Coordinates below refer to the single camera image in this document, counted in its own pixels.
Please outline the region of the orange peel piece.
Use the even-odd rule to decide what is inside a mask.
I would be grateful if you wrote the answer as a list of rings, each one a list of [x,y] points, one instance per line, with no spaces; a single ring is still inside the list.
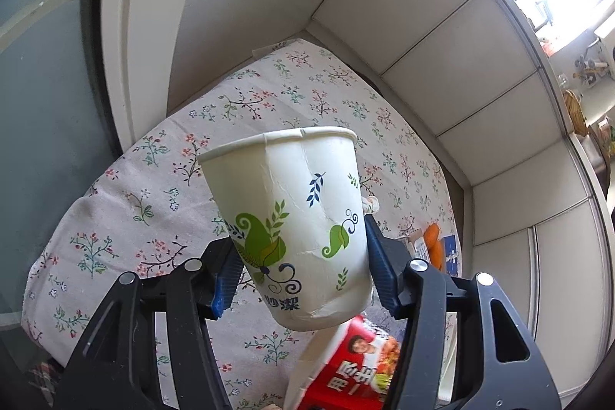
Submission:
[[[432,266],[443,272],[445,269],[445,251],[440,239],[440,228],[433,222],[423,232],[423,239],[429,253],[429,261]]]

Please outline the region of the dark blue small carton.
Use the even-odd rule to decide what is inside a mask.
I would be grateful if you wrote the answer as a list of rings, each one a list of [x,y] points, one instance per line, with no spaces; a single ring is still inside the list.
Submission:
[[[454,235],[442,238],[444,247],[444,271],[448,275],[459,277],[462,273],[461,252],[458,248],[458,240]]]

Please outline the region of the white paper cup green print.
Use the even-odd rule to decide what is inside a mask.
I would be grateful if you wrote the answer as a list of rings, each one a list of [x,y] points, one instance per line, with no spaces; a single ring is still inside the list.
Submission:
[[[370,301],[356,140],[341,127],[287,129],[198,158],[263,302],[290,330],[340,325]]]

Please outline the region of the red instant noodle cup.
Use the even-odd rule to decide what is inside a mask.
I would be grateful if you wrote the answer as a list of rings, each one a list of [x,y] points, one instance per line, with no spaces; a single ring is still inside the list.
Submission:
[[[381,410],[401,343],[361,315],[317,331],[291,373],[284,408]]]

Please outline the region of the crumpled white tissue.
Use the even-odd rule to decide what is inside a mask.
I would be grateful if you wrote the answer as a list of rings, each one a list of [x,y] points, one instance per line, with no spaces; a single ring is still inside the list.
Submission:
[[[362,197],[363,214],[375,214],[379,211],[379,201],[377,197]]]

